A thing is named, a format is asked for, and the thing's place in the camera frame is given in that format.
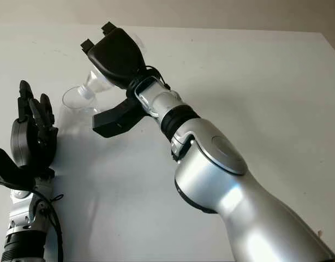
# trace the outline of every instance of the robotic hand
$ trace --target robotic hand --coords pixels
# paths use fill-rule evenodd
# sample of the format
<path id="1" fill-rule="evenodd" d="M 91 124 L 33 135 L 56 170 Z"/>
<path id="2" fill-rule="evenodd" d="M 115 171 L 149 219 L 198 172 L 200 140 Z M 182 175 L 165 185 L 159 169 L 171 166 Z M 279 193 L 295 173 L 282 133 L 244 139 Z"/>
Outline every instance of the robotic hand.
<path id="1" fill-rule="evenodd" d="M 151 116 L 171 142 L 178 162 L 175 186 L 191 206 L 218 213 L 237 261 L 333 261 L 333 252 L 294 213 L 252 176 L 242 156 L 210 121 L 199 117 L 145 65 L 126 32 L 107 23 L 105 37 L 81 46 L 94 66 L 127 99 L 93 117 L 93 130 L 108 138 Z"/>
<path id="2" fill-rule="evenodd" d="M 63 261 L 61 226 L 51 202 L 55 173 L 49 168 L 56 152 L 58 129 L 47 95 L 40 102 L 22 80 L 18 98 L 19 117 L 13 123 L 13 160 L 0 149 L 0 184 L 11 188 L 9 216 L 2 261 L 44 262 L 44 246 L 50 223 L 57 233 L 58 261 Z"/>

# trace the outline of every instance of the white table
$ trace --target white table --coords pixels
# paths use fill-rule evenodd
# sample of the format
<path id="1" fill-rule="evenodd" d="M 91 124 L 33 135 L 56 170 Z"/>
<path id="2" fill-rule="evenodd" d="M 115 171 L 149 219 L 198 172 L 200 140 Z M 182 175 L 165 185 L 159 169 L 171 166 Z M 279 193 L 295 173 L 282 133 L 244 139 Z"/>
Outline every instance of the white table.
<path id="1" fill-rule="evenodd" d="M 335 51 L 319 33 L 130 27 L 146 62 L 234 143 L 254 176 L 335 252 Z M 0 25 L 0 147 L 10 152 L 19 81 L 50 96 L 60 127 L 55 195 L 67 261 L 232 261 L 223 222 L 184 202 L 152 119 L 104 139 L 69 133 L 62 93 L 85 80 L 99 26 Z M 124 92 L 100 97 L 114 106 Z M 11 207 L 0 187 L 0 257 Z M 46 257 L 55 259 L 50 231 Z"/>

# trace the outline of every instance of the silver robotic arm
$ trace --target silver robotic arm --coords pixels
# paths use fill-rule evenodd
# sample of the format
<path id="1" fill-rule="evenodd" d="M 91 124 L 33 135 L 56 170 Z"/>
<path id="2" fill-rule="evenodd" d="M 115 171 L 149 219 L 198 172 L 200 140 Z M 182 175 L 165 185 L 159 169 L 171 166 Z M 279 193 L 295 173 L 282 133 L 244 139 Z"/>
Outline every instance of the silver robotic arm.
<path id="1" fill-rule="evenodd" d="M 137 97 L 160 127 L 169 111 L 184 105 L 177 93 L 157 80 Z M 335 258 L 291 208 L 257 182 L 242 156 L 210 121 L 184 122 L 171 139 L 171 149 L 179 158 L 178 192 L 192 206 L 222 217 L 236 261 Z"/>
<path id="2" fill-rule="evenodd" d="M 210 121 L 171 91 L 160 73 L 145 65 L 126 32 L 110 22 L 105 37 L 82 49 L 127 99 L 93 118 L 93 130 L 104 137 L 127 132 L 151 116 L 171 142 L 178 162 L 175 185 L 190 205 L 218 213 L 237 261 L 333 261 L 333 252 L 294 213 L 252 176 L 242 156 Z"/>

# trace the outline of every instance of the black wire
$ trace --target black wire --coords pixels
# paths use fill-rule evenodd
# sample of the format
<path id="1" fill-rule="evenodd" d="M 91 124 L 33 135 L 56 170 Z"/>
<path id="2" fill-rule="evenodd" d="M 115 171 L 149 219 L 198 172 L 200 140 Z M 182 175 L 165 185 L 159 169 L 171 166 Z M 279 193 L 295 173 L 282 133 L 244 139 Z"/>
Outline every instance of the black wire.
<path id="1" fill-rule="evenodd" d="M 49 199 L 47 199 L 46 196 L 44 196 L 40 192 L 36 191 L 35 189 L 31 190 L 31 192 L 33 194 L 37 195 L 38 197 L 40 197 L 48 205 L 48 207 L 51 211 L 51 215 L 52 215 L 53 220 L 55 222 L 53 222 L 51 219 L 50 219 L 50 221 L 51 221 L 51 224 L 54 227 L 54 229 L 56 231 L 56 235 L 57 235 L 57 261 L 58 262 L 63 262 L 62 231 L 61 231 L 61 224 L 59 223 L 57 213 L 56 213 L 55 209 L 53 208 L 51 201 Z"/>
<path id="2" fill-rule="evenodd" d="M 160 79 L 162 80 L 162 82 L 166 85 L 166 83 L 165 83 L 165 81 L 164 81 L 164 78 L 163 78 L 163 76 L 161 75 L 161 73 L 158 71 L 158 69 L 157 68 L 155 68 L 155 67 L 153 67 L 153 66 L 151 66 L 151 65 L 146 65 L 146 68 L 152 68 L 152 69 L 154 69 L 155 71 L 157 71 L 158 72 L 158 74 L 159 74 L 159 77 L 160 77 Z"/>

